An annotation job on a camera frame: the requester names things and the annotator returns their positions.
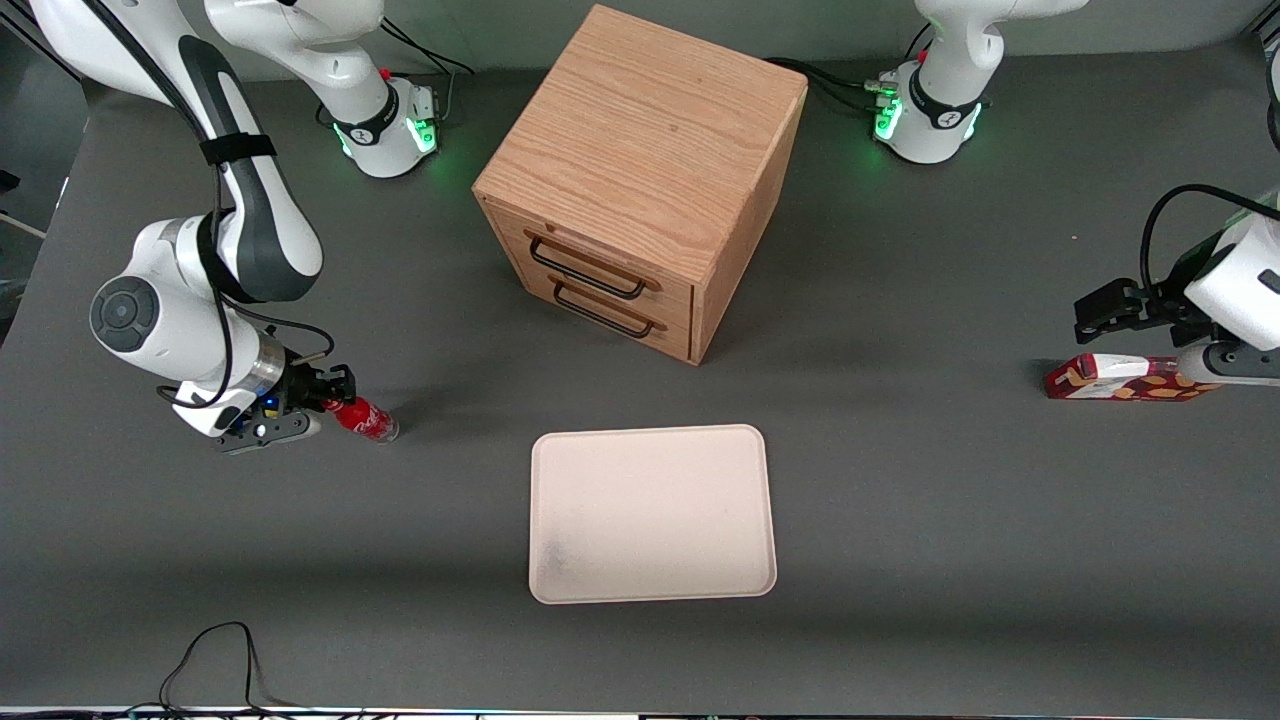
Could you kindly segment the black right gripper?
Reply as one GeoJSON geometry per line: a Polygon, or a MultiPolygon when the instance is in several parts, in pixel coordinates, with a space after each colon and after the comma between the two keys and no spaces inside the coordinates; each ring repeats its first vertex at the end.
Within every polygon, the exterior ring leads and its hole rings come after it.
{"type": "Polygon", "coordinates": [[[324,373],[310,364],[289,365],[278,383],[262,396],[264,416],[291,413],[326,413],[334,401],[358,397],[355,374],[349,366],[332,366],[324,373]]]}

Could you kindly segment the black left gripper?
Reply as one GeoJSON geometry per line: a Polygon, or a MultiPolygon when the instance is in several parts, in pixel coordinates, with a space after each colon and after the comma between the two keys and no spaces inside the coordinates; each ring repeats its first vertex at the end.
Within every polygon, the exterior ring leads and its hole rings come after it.
{"type": "Polygon", "coordinates": [[[1207,263],[1175,263],[1156,282],[1149,263],[1140,263],[1135,282],[1108,282],[1075,301],[1075,341],[1088,345],[1120,331],[1169,327],[1175,347],[1217,338],[1216,324],[1188,297],[1187,290],[1207,263]]]}

